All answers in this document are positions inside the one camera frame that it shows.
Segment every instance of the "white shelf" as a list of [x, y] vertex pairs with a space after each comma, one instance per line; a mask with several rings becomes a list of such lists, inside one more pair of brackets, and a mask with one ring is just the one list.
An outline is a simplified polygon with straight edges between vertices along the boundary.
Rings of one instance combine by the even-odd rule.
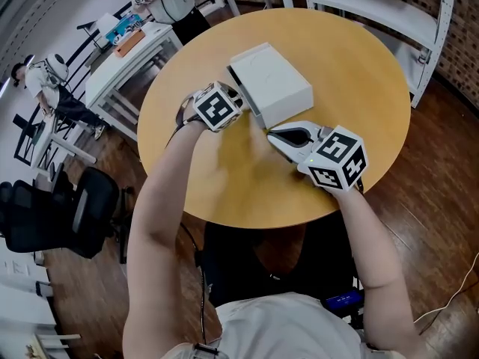
[[409, 87], [409, 92], [416, 94], [424, 71], [424, 65], [418, 63], [421, 51], [378, 29], [371, 28], [361, 22], [356, 23], [376, 36], [389, 49], [389, 51], [391, 51], [403, 70], [407, 86]]
[[371, 19], [412, 38], [428, 49], [436, 40], [436, 19], [401, 0], [312, 0]]

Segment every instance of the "person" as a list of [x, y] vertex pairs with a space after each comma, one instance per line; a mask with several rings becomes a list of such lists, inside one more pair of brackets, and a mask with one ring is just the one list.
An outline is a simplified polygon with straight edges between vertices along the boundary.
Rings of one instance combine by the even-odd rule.
[[181, 43], [186, 45], [199, 34], [207, 31], [210, 24], [195, 7], [195, 0], [146, 0], [147, 4], [133, 3], [133, 10], [150, 11], [157, 22], [171, 24]]
[[86, 109], [83, 103], [77, 100], [63, 86], [52, 88], [46, 83], [45, 72], [35, 64], [18, 63], [13, 66], [12, 79], [17, 86], [25, 83], [30, 94], [38, 101], [43, 113], [51, 116], [53, 110], [73, 121], [82, 121], [94, 129], [95, 140], [98, 140], [106, 128], [106, 123], [95, 113]]
[[[425, 358], [425, 343], [415, 330], [394, 243], [356, 189], [332, 192], [341, 211], [308, 225], [298, 263], [283, 285], [271, 286], [271, 281], [284, 279], [271, 278], [258, 262], [248, 245], [247, 230], [206, 225], [203, 267], [222, 335], [211, 343], [218, 350], [216, 356], [215, 351], [195, 356], [198, 346], [184, 339], [175, 239], [193, 151], [205, 129], [198, 121], [181, 128], [138, 196], [128, 246], [124, 357]], [[323, 243], [324, 236], [333, 243]], [[329, 250], [334, 253], [325, 260], [322, 255]], [[317, 300], [351, 286], [350, 276], [330, 273], [336, 266], [342, 273], [350, 272], [351, 252], [364, 285], [364, 341]]]

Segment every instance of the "chair armrest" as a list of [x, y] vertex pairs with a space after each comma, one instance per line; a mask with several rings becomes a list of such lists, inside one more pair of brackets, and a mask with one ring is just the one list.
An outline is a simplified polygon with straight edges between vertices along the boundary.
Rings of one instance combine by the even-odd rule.
[[61, 173], [63, 172], [63, 169], [64, 169], [65, 165], [63, 163], [61, 163], [58, 166], [58, 169], [57, 169], [56, 172], [55, 172], [55, 166], [53, 165], [53, 163], [50, 166], [53, 166], [53, 168], [50, 168], [50, 179], [52, 180], [52, 187], [50, 189], [50, 192], [54, 194], [57, 190], [59, 178], [60, 178]]
[[82, 191], [82, 196], [76, 207], [75, 217], [73, 217], [72, 230], [74, 233], [78, 233], [82, 228], [82, 222], [85, 217], [85, 209], [88, 202], [88, 193], [86, 190]]

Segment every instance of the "white cardboard box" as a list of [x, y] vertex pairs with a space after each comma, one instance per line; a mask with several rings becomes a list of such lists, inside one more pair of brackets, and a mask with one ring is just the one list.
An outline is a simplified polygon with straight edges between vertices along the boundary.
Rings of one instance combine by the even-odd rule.
[[268, 43], [232, 57], [228, 69], [263, 128], [313, 107], [312, 86]]

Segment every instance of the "black office chair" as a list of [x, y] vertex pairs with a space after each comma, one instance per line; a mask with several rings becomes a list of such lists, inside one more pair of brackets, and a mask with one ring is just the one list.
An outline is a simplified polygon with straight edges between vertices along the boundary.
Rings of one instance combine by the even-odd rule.
[[120, 196], [115, 181], [95, 168], [86, 168], [76, 190], [63, 171], [50, 171], [52, 188], [43, 191], [21, 180], [13, 186], [0, 184], [0, 232], [9, 250], [17, 253], [69, 248], [84, 258], [93, 258], [105, 237], [116, 235], [120, 263], [126, 262], [126, 236], [131, 214], [126, 212], [126, 194], [121, 190], [120, 214], [112, 216]]

